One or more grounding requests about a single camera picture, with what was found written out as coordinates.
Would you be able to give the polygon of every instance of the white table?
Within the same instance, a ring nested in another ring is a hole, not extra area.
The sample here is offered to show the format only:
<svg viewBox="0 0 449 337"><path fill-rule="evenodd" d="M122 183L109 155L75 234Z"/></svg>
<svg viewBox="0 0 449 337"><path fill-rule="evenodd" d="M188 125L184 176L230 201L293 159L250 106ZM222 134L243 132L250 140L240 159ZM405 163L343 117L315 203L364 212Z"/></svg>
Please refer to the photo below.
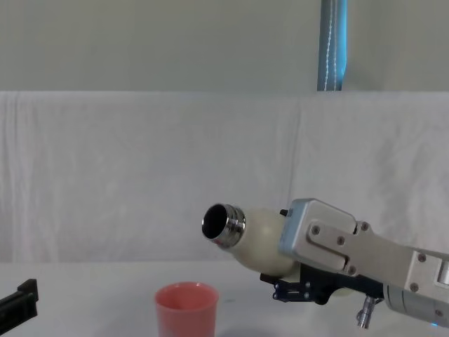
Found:
<svg viewBox="0 0 449 337"><path fill-rule="evenodd" d="M272 300L258 274L227 262L0 264L0 296L37 278L39 316L5 336L157 337L152 296L178 281L220 291L217 337L447 336L449 330L404 317L380 304L371 328L355 326L364 296L334 297L325 306Z"/></svg>

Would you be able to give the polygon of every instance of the screw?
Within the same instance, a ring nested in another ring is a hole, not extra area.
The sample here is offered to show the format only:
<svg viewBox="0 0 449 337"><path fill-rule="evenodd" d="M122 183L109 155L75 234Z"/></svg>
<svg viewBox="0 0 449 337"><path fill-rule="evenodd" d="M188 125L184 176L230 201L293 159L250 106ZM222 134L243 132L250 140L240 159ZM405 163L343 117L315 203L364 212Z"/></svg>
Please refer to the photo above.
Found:
<svg viewBox="0 0 449 337"><path fill-rule="evenodd" d="M313 235L318 235L318 234L320 234L320 227L319 226L313 226L312 228L311 228L311 233L313 234Z"/></svg>
<svg viewBox="0 0 449 337"><path fill-rule="evenodd" d="M420 290L419 286L416 283L410 284L410 290L414 293L416 293L418 290Z"/></svg>
<svg viewBox="0 0 449 337"><path fill-rule="evenodd" d="M344 245L344 237L338 237L337 238L337 245L343 246Z"/></svg>
<svg viewBox="0 0 449 337"><path fill-rule="evenodd" d="M419 262L426 262L426 254L423 254L423 253L419 253L418 254L418 261Z"/></svg>
<svg viewBox="0 0 449 337"><path fill-rule="evenodd" d="M362 223L361 229L366 232L368 230L368 228L370 227L370 225L368 223Z"/></svg>
<svg viewBox="0 0 449 337"><path fill-rule="evenodd" d="M348 268L348 274L354 275L356 273L357 269L352 265Z"/></svg>

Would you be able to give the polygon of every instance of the cup rim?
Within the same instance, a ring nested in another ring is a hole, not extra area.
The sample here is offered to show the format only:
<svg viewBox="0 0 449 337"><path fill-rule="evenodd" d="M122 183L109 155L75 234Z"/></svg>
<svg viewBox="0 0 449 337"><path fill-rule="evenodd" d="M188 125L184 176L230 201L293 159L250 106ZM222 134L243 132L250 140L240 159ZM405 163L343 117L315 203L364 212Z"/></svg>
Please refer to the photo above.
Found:
<svg viewBox="0 0 449 337"><path fill-rule="evenodd" d="M210 291L211 294L213 294L214 299L210 303L208 303L208 304L206 304L206 305L204 305L202 307L199 307L199 308L196 308L196 309L192 309L192 310L170 308L170 307L167 307L167 306L165 306L163 304L160 304L160 302L158 301L158 296L161 293L163 293L164 291L169 291L170 289L177 288L177 287L180 287L180 286L186 286L186 285L189 285L189 286L195 285L195 286L201 287L203 289L207 289L208 291ZM210 285L208 285L206 283L203 283L203 282L177 282L177 283L173 283L173 284L168 284L168 285L160 288L154 294L154 302L156 303L156 305L158 307L163 308L164 310L167 310L167 311L171 311L171 312L198 312L198 311L202 311L202 310L205 310L205 309L208 309L208 308L211 308L211 307L215 306L217 304L217 302L218 302L219 297L220 297L220 295L218 293L218 290L215 289L213 286L210 286Z"/></svg>

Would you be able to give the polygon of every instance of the black mount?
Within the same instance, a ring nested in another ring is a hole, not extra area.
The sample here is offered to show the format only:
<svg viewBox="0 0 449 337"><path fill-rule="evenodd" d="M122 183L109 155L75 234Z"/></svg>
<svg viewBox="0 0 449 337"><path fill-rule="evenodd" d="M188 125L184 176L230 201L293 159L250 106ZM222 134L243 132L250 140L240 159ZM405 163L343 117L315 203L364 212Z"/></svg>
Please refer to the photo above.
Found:
<svg viewBox="0 0 449 337"><path fill-rule="evenodd" d="M300 266L300 281L286 282L260 274L260 280L274 285L273 298L282 302L315 302L325 305L338 289L348 288L373 298L384 298L383 285L364 276L350 277L324 272L308 265Z"/></svg>
<svg viewBox="0 0 449 337"><path fill-rule="evenodd" d="M0 335L37 316L37 281L29 279L12 295L0 300Z"/></svg>

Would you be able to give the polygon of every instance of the plastic cup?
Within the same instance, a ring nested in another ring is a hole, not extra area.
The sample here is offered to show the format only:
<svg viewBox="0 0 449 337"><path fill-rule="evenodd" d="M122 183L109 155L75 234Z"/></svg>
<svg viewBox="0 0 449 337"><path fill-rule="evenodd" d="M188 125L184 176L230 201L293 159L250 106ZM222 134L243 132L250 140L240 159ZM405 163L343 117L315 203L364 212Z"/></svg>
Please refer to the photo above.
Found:
<svg viewBox="0 0 449 337"><path fill-rule="evenodd" d="M159 337L214 337L218 291L207 284L182 282L154 296Z"/></svg>

